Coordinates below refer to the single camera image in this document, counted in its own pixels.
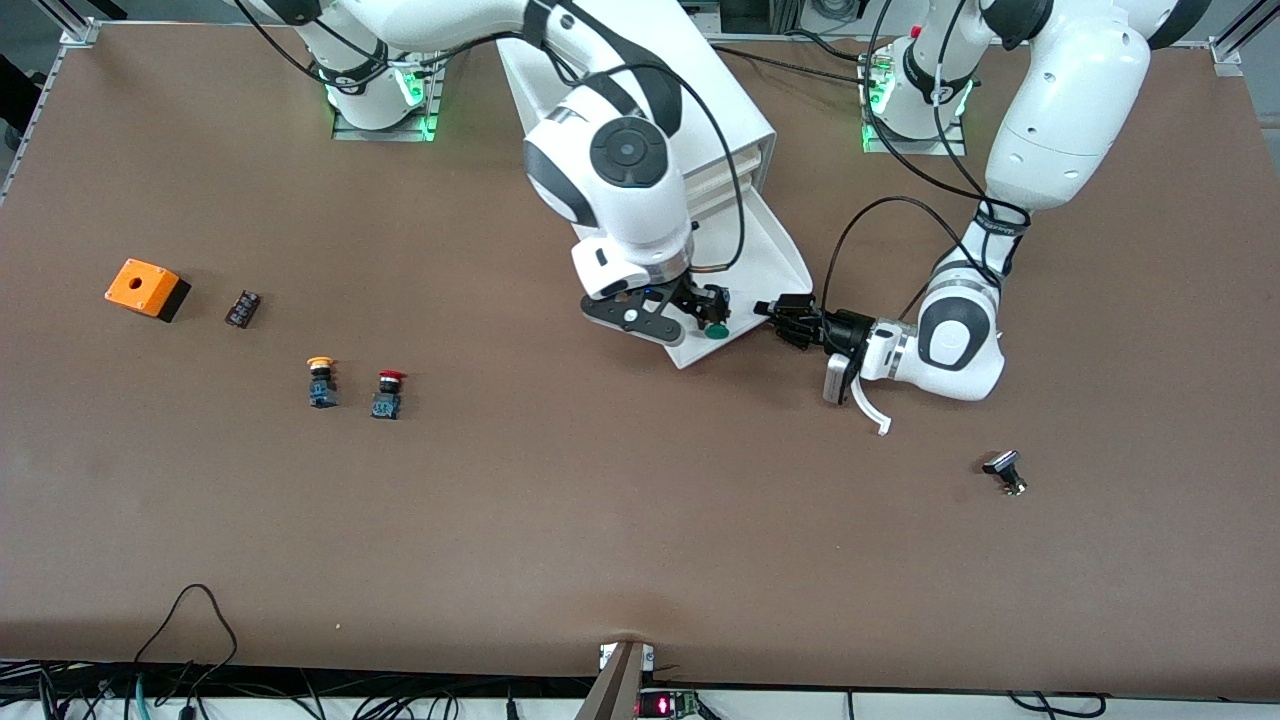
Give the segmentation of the white curved plastic arc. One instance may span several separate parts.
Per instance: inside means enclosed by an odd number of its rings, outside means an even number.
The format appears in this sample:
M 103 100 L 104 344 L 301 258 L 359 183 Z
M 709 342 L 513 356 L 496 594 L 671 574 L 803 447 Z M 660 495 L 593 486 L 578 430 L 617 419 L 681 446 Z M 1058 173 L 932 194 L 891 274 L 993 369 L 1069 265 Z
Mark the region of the white curved plastic arc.
M 876 425 L 876 433 L 881 437 L 887 436 L 892 425 L 892 419 L 870 402 L 861 387 L 860 377 L 855 377 L 851 380 L 850 393 L 859 410 Z

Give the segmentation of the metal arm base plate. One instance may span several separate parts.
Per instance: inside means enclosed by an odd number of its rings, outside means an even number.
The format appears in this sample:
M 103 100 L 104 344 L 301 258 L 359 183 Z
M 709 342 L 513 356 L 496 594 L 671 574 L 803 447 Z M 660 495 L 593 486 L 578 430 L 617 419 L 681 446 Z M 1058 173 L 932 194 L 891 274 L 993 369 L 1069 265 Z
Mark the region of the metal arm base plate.
M 425 70 L 392 68 L 361 94 L 329 88 L 334 140 L 431 142 L 442 110 L 444 81 Z
M 864 67 L 858 68 L 859 79 L 870 78 L 864 86 L 864 95 L 860 96 L 863 151 L 890 154 L 890 146 L 884 143 L 887 138 L 890 145 L 902 155 L 943 156 L 947 154 L 947 149 L 951 149 L 955 155 L 965 156 L 966 135 L 963 115 L 966 96 L 973 90 L 973 82 L 961 94 L 956 115 L 946 127 L 945 136 L 934 133 L 933 138 L 908 138 L 887 129 L 879 131 L 873 122 L 874 110 L 884 105 L 890 92 L 895 87 L 892 74 L 892 60 L 887 53 L 877 51 L 872 56 L 870 70 L 865 70 Z

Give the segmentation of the red LED circuit board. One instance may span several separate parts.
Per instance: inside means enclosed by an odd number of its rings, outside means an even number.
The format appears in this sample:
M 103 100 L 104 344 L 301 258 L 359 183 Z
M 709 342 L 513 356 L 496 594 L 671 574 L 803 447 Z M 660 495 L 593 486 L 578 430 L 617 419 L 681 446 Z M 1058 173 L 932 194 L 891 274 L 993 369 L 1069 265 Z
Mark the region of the red LED circuit board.
M 641 691 L 635 705 L 636 720 L 685 720 L 700 716 L 700 700 L 694 691 Z

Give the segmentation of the orange button enclosure box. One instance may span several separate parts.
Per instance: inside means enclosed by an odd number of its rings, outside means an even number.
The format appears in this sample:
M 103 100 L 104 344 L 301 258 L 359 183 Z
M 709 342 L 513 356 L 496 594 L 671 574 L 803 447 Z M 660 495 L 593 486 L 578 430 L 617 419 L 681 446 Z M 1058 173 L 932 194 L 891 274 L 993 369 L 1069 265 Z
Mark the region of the orange button enclosure box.
M 104 293 L 104 299 L 142 316 L 172 323 L 191 292 L 191 284 L 173 270 L 131 258 Z

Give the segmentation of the brown wooden post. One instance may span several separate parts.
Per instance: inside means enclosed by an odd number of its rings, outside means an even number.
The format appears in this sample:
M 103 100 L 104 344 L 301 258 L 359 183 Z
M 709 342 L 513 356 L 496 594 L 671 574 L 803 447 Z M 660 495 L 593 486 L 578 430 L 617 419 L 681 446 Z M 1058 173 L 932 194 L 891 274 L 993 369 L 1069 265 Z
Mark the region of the brown wooden post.
M 635 720 L 643 684 L 641 641 L 620 641 L 605 670 L 599 673 L 573 720 Z

